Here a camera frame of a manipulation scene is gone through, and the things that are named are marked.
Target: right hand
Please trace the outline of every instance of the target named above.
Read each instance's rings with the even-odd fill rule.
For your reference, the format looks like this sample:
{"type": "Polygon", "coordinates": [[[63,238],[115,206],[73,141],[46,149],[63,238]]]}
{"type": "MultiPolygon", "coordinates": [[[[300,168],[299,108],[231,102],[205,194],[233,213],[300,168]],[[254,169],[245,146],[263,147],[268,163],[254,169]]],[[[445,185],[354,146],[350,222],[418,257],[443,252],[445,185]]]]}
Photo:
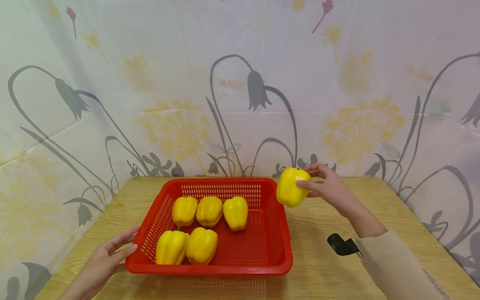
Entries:
{"type": "Polygon", "coordinates": [[[350,192],[340,176],[322,164],[314,164],[304,168],[312,178],[320,177],[322,181],[297,181],[297,186],[311,192],[307,197],[322,197],[333,206],[342,216],[349,217],[351,213],[362,209],[363,205],[350,192]]]}

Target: basket rim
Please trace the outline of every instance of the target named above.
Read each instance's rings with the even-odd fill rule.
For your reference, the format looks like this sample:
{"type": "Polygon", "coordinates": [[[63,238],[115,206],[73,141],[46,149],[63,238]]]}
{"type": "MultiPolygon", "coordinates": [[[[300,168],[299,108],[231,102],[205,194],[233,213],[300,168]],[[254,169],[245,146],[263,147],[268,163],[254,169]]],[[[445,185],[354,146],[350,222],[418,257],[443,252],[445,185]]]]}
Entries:
{"type": "MultiPolygon", "coordinates": [[[[268,182],[276,190],[276,181],[268,177],[255,177],[255,178],[179,178],[171,179],[167,181],[160,190],[160,193],[155,197],[152,205],[150,206],[144,220],[135,236],[133,243],[138,244],[139,241],[144,240],[148,233],[148,226],[145,223],[147,215],[153,209],[157,202],[162,201],[165,198],[168,187],[175,183],[195,184],[204,180],[215,180],[216,184],[223,184],[219,181],[229,183],[251,183],[254,184],[258,181],[268,182]]],[[[290,244],[290,231],[288,228],[287,215],[285,214],[285,207],[278,202],[276,198],[276,192],[273,193],[274,200],[276,202],[278,213],[278,224],[280,227],[280,235],[282,237],[282,246],[285,252],[285,260],[282,264],[273,266],[223,266],[223,265],[161,265],[161,264],[137,264],[133,257],[134,252],[125,260],[125,266],[130,273],[133,274],[156,274],[156,275],[177,275],[177,276],[283,276],[287,274],[293,266],[293,253],[290,244]]]]}

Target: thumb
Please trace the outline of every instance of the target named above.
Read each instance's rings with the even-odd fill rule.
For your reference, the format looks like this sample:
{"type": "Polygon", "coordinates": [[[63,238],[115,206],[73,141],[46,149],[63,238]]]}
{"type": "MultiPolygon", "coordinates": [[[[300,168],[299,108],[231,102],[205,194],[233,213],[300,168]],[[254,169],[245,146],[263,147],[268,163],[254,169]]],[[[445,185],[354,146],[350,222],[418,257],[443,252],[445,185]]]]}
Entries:
{"type": "Polygon", "coordinates": [[[316,192],[316,193],[321,193],[322,192],[322,185],[320,183],[317,183],[317,182],[299,180],[299,181],[297,181],[297,186],[299,188],[310,190],[310,191],[316,192]]]}
{"type": "Polygon", "coordinates": [[[129,257],[132,253],[137,250],[137,244],[132,244],[129,247],[122,249],[118,252],[116,252],[114,255],[110,257],[110,261],[113,265],[119,264],[122,260],[125,258],[129,257]]]}

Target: black clip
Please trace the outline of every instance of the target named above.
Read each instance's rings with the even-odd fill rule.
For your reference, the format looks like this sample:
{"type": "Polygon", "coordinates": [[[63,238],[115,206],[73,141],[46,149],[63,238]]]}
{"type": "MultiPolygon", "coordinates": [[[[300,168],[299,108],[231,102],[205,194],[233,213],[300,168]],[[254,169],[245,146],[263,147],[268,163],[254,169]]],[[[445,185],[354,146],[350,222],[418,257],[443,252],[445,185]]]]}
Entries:
{"type": "Polygon", "coordinates": [[[330,235],[327,238],[327,243],[332,247],[336,254],[341,256],[360,252],[352,239],[343,240],[343,238],[337,233],[330,235]]]}

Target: pink flower print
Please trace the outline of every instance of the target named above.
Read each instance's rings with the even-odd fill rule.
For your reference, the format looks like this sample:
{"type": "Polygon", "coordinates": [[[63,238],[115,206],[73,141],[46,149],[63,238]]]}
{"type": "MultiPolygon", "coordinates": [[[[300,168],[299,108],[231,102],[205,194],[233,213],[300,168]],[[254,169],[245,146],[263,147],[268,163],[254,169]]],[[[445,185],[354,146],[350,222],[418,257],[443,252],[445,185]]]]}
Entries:
{"type": "Polygon", "coordinates": [[[75,39],[77,39],[77,30],[75,29],[75,18],[77,17],[77,14],[71,9],[70,7],[67,7],[67,15],[70,16],[70,19],[72,19],[73,22],[73,32],[75,33],[75,39]]]}
{"type": "Polygon", "coordinates": [[[325,0],[325,2],[322,3],[322,6],[324,7],[324,14],[321,17],[320,21],[318,21],[318,24],[317,24],[317,26],[315,26],[315,29],[312,31],[312,34],[315,32],[315,30],[317,30],[318,25],[320,25],[320,23],[324,19],[325,15],[328,14],[329,12],[331,12],[331,10],[333,9],[333,0],[325,0]]]}
{"type": "Polygon", "coordinates": [[[324,14],[328,14],[332,9],[333,9],[333,0],[326,0],[324,3],[322,3],[322,6],[324,7],[324,14]]]}

